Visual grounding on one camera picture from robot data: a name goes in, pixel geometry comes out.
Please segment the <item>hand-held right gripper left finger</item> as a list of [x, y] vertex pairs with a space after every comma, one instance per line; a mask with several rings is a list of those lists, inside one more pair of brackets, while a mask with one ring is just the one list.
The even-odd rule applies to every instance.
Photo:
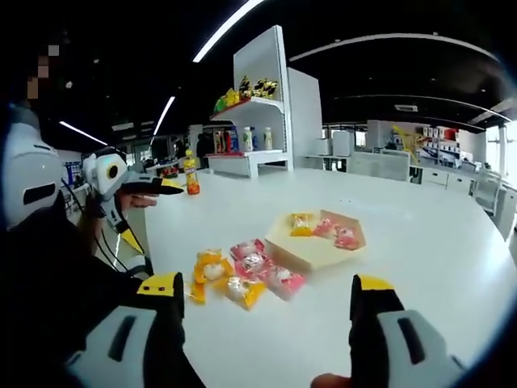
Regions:
[[183, 351], [183, 275], [153, 275], [116, 307], [66, 363], [81, 387], [201, 387]]

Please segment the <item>person's right hand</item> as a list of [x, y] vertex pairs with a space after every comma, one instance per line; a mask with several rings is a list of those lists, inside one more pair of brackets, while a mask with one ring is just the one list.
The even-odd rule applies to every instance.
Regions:
[[351, 388], [351, 379], [333, 373], [316, 376], [310, 384], [311, 388]]

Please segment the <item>person's left hand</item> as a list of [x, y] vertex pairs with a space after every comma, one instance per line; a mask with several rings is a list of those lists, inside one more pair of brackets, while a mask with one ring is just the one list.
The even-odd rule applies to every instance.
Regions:
[[120, 207], [123, 212], [129, 209], [144, 209], [157, 204], [158, 195], [154, 194], [127, 194], [120, 192], [117, 194]]

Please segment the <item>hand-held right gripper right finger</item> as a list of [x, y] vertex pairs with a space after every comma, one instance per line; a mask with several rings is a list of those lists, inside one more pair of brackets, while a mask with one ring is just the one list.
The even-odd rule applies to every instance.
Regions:
[[464, 376], [442, 335], [385, 280], [353, 277], [350, 320], [354, 387], [453, 387]]

